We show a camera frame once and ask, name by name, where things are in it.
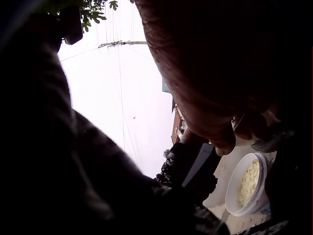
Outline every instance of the hand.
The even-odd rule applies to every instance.
[[[282,64],[277,16],[266,3],[136,4],[152,56],[191,131],[209,139],[218,155],[229,154],[235,146],[231,119],[249,110],[238,134],[262,135],[260,113],[279,94]]]

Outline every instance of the tree leaf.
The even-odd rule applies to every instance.
[[[111,2],[110,2],[110,8],[112,8],[112,7],[113,7],[113,10],[116,11],[116,8],[118,7],[117,1],[111,1]]]

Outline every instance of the dark object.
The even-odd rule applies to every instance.
[[[59,20],[63,31],[62,37],[67,45],[73,45],[83,38],[80,16],[78,6],[70,6],[60,11]]]

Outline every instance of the tree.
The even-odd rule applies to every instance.
[[[168,155],[170,154],[170,150],[169,149],[166,149],[164,152],[163,152],[163,157],[165,157],[166,159],[170,158]]]
[[[49,13],[51,15],[57,16],[59,12],[68,6],[75,5],[80,7],[83,33],[88,32],[88,27],[91,27],[91,20],[94,20],[97,24],[100,23],[100,20],[106,20],[106,17],[103,16],[102,10],[105,9],[105,2],[108,0],[46,0],[44,1],[36,10],[37,13]],[[109,7],[113,10],[117,10],[118,1],[110,1]]]

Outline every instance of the window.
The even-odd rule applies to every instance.
[[[180,122],[180,128],[186,130],[187,124],[186,124],[185,120],[181,120],[181,122]]]

